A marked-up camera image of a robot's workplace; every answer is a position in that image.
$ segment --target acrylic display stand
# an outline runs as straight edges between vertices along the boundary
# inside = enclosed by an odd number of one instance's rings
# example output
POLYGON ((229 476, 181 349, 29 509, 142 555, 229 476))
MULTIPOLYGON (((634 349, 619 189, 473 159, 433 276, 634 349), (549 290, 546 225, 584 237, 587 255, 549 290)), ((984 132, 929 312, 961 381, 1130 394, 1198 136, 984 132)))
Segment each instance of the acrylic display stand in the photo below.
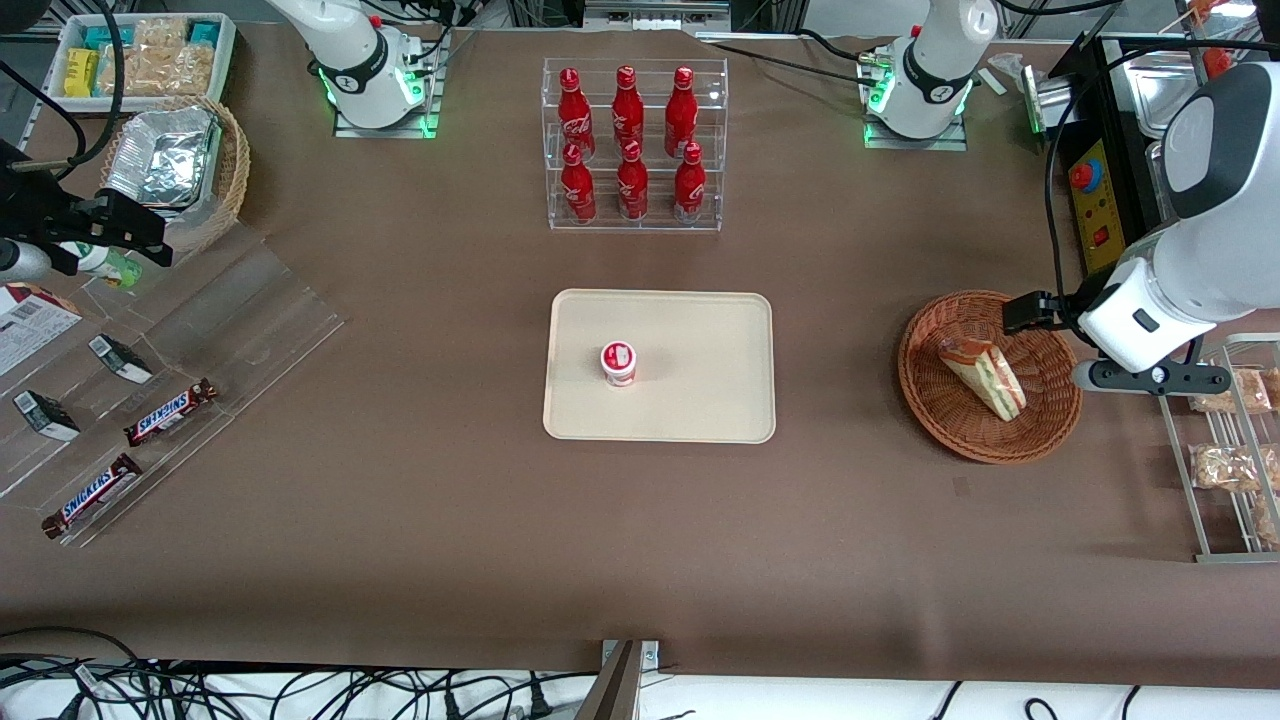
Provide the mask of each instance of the acrylic display stand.
POLYGON ((547 220, 556 229, 594 232, 716 232, 723 222, 724 149, 728 129, 727 60, 635 60, 548 58, 543 63, 543 156, 547 163, 547 220), (622 155, 613 140, 613 95, 617 70, 631 65, 636 70, 636 90, 644 100, 644 164, 649 168, 649 214, 627 220, 618 211, 618 165, 622 155), (676 220, 675 179, 681 160, 663 149, 667 100, 671 97, 676 68, 694 70, 694 96, 698 99, 698 129, 694 140, 703 146, 707 170, 703 209, 692 225, 676 220), (559 174, 564 167, 564 136, 559 124, 559 73, 575 68, 582 94, 591 104, 595 155, 585 163, 595 181, 595 219, 579 224, 564 201, 559 174))
POLYGON ((122 452, 143 470, 92 506, 59 538, 63 544, 97 537, 342 325, 242 224, 172 268, 140 261, 142 279, 125 291, 95 279, 59 292, 51 278, 45 287, 74 302, 83 319, 0 375, 0 503, 32 510, 32 533, 122 452), (99 333, 131 346, 151 380, 136 384, 110 372, 88 348, 99 333), (216 400, 141 447, 128 446, 125 427, 201 378, 218 389, 216 400), (60 401, 79 436, 60 442, 32 430, 13 404, 28 389, 60 401))

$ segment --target red bottle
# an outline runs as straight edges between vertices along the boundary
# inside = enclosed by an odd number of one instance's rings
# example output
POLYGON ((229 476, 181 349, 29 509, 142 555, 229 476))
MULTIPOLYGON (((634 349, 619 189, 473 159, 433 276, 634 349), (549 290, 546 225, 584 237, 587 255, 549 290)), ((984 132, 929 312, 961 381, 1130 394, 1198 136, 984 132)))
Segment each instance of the red bottle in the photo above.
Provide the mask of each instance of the red bottle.
POLYGON ((613 96, 613 138, 618 141, 620 149, 635 141, 644 150, 644 100, 636 92, 636 70, 631 65, 618 68, 618 92, 613 96))
POLYGON ((676 68, 676 88, 667 100, 667 155, 680 158, 685 143, 694 138, 698 128, 698 99, 694 97, 694 70, 676 68))
POLYGON ((640 160, 640 143, 634 140, 622 149, 618 208, 628 220, 639 220, 649 213, 649 168, 640 160))
POLYGON ((690 141, 685 145, 685 161, 676 168, 676 220, 691 225, 703 209, 703 188, 707 170, 703 169, 703 147, 690 141))
POLYGON ((564 169, 561 170, 561 184, 564 186, 564 200, 573 211, 580 225, 595 218, 595 184, 591 170, 582 165, 582 149, 577 145, 564 146, 564 169))
POLYGON ((582 159, 590 160, 591 155, 595 154, 595 136, 591 135, 591 104, 582 95, 581 81, 573 68, 561 70, 559 115, 564 142, 577 145, 582 150, 582 159))

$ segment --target brown table surface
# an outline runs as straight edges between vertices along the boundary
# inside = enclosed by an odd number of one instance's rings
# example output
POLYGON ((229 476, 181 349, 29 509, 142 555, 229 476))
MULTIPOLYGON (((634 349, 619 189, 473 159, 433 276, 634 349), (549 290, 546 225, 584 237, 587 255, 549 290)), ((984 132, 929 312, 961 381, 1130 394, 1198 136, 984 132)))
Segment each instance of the brown table surface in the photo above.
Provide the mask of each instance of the brown table surface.
MULTIPOLYGON (((968 152, 872 151, 847 83, 730 55, 719 237, 556 234, 543 58, 719 51, 485 32, 451 64, 438 138, 353 141, 330 137, 291 27, 243 36, 242 215, 348 325, 88 548, 0 510, 4 626, 76 623, 146 657, 590 667, 599 639, 645 637, 686 673, 1280 680, 1280 569, 1190 562, 1151 398, 1088 395, 1059 452, 1014 468, 947 452, 904 405, 895 346, 925 301, 1051 287, 1016 91, 973 94, 968 152), (570 287, 763 293, 777 434, 548 437, 570 287)), ((68 146, 42 114, 28 150, 68 146)))

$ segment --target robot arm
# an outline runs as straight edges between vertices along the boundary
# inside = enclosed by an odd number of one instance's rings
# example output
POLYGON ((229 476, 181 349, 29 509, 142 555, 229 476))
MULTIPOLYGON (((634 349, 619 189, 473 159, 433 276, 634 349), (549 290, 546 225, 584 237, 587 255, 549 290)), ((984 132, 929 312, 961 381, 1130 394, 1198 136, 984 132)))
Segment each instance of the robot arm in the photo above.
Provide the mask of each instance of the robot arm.
POLYGON ((905 137, 942 133, 964 106, 998 24, 991 0, 932 0, 920 33, 888 46, 892 78, 870 111, 905 137))
MULTIPOLYGON (((1102 287, 1076 293, 1079 329, 1103 356, 1076 369, 1079 384, 1170 395, 1226 389, 1225 372, 1197 364, 1198 338, 1219 323, 1280 307, 1277 124, 1280 63, 1242 64, 1178 111, 1164 146, 1178 220, 1132 245, 1102 287), (1188 343, 1187 360, 1169 359, 1188 343)), ((1024 301, 1006 305, 1006 332, 1019 329, 1010 310, 1024 301)))
POLYGON ((358 0, 268 0, 302 35, 338 111, 362 128, 397 123, 426 99, 422 41, 381 26, 358 0))

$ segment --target brown wicker basket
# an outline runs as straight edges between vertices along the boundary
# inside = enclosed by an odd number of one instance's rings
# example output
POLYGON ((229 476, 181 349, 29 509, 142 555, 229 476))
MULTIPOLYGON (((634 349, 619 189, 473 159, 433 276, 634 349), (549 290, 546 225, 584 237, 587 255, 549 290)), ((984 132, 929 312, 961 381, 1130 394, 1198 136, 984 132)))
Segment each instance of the brown wicker basket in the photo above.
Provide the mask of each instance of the brown wicker basket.
MULTIPOLYGON (((214 195, 218 197, 218 206, 198 225, 188 227, 182 223, 170 223, 169 231, 165 232, 165 242, 179 252, 198 251, 230 229, 236 224, 241 205, 244 202, 244 191, 248 188, 248 140, 227 106, 207 97, 192 95, 169 97, 155 109, 180 110, 192 105, 198 105, 216 114, 223 126, 223 140, 218 149, 218 167, 214 176, 214 195)), ((106 178, 111 172, 111 163, 120 147, 120 137, 122 133, 118 129, 106 149, 102 184, 106 184, 106 178)))
POLYGON ((942 296, 911 318, 897 351, 897 378, 911 413, 951 450, 997 465, 1039 460, 1071 434, 1083 393, 1071 382, 1075 356, 1047 331, 1005 336, 1001 306, 1009 296, 964 291, 942 296), (1027 393, 1027 407, 1005 423, 938 357, 946 338, 972 337, 1000 346, 1027 393))

